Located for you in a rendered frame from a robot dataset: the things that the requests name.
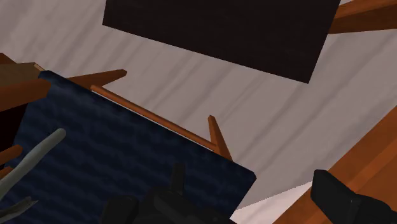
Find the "brown wooden furniture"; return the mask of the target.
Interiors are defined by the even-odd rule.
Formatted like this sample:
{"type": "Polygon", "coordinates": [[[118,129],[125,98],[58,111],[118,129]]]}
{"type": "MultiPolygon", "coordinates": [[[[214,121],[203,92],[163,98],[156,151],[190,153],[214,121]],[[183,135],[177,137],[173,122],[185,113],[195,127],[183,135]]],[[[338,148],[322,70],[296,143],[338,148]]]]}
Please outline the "brown wooden furniture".
{"type": "MultiPolygon", "coordinates": [[[[397,210],[397,107],[357,142],[330,173],[356,193],[397,210]]],[[[273,224],[331,224],[306,191],[273,224]]]]}
{"type": "Polygon", "coordinates": [[[352,0],[341,4],[329,34],[397,29],[397,0],[352,0]]]}

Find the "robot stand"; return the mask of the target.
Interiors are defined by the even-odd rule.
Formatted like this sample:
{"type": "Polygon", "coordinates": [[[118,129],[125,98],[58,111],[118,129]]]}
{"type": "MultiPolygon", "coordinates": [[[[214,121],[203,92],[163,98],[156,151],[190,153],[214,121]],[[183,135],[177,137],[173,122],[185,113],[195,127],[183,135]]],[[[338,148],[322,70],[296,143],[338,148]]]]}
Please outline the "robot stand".
{"type": "Polygon", "coordinates": [[[340,0],[106,0],[105,26],[308,83],[340,0]]]}

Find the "blue seat wooden chair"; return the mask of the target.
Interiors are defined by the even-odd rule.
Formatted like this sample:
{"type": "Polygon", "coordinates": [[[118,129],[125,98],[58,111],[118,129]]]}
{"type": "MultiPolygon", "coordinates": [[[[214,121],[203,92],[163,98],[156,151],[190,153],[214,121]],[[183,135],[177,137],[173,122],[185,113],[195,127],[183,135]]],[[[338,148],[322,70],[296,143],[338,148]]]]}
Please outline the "blue seat wooden chair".
{"type": "Polygon", "coordinates": [[[38,202],[4,224],[99,224],[108,199],[148,192],[185,165],[183,197],[231,216],[256,176],[232,161],[214,117],[211,139],[106,90],[123,69],[64,78],[0,53],[0,180],[59,128],[66,137],[0,200],[38,202]]]}

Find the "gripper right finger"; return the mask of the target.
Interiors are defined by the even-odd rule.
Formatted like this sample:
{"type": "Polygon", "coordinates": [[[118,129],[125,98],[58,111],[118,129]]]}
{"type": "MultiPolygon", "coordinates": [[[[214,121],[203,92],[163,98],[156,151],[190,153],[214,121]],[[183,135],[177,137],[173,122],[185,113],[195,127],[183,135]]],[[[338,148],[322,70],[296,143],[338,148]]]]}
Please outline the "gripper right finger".
{"type": "Polygon", "coordinates": [[[354,193],[327,170],[314,171],[310,198],[333,224],[397,224],[389,205],[354,193]]]}

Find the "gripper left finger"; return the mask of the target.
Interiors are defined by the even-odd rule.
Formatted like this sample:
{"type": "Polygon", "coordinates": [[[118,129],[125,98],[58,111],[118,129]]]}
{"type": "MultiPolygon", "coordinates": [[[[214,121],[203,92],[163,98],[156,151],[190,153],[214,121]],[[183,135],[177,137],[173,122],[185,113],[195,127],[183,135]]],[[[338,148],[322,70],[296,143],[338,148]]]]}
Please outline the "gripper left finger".
{"type": "MultiPolygon", "coordinates": [[[[185,165],[174,164],[171,175],[171,190],[182,194],[185,183],[185,165]]],[[[139,214],[139,200],[133,195],[111,197],[104,206],[100,224],[131,224],[139,214]]]]}

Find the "small grey kitchen tool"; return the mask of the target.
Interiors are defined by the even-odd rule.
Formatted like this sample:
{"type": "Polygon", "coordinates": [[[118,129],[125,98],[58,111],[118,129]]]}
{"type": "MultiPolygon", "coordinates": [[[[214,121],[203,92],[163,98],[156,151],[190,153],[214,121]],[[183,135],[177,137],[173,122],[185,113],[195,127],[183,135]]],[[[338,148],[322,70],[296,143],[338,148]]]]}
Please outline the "small grey kitchen tool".
{"type": "Polygon", "coordinates": [[[0,224],[4,224],[5,222],[16,218],[17,216],[20,216],[37,202],[37,200],[32,200],[31,197],[26,197],[20,202],[17,202],[6,209],[0,209],[0,224]]]}

